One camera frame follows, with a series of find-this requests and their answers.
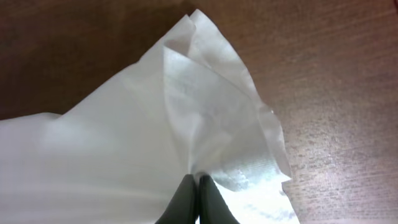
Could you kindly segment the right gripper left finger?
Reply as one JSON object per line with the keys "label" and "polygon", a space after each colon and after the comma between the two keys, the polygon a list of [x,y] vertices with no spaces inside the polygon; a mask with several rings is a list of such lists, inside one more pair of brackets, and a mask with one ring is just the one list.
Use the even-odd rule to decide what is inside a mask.
{"label": "right gripper left finger", "polygon": [[195,179],[193,175],[187,174],[155,224],[195,224],[198,217],[196,196]]}

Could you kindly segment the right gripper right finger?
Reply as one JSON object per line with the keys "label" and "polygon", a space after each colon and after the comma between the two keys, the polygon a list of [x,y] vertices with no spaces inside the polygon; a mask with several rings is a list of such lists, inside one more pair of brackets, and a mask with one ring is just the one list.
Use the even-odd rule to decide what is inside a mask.
{"label": "right gripper right finger", "polygon": [[239,224],[209,175],[200,178],[199,195],[201,224]]}

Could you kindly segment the white printed t-shirt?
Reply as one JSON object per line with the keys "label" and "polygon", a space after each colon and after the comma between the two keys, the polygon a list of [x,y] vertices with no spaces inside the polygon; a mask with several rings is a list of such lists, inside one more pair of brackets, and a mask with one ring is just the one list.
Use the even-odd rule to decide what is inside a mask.
{"label": "white printed t-shirt", "polygon": [[208,174],[240,223],[297,223],[279,120],[196,10],[63,115],[1,121],[2,223],[154,223]]}

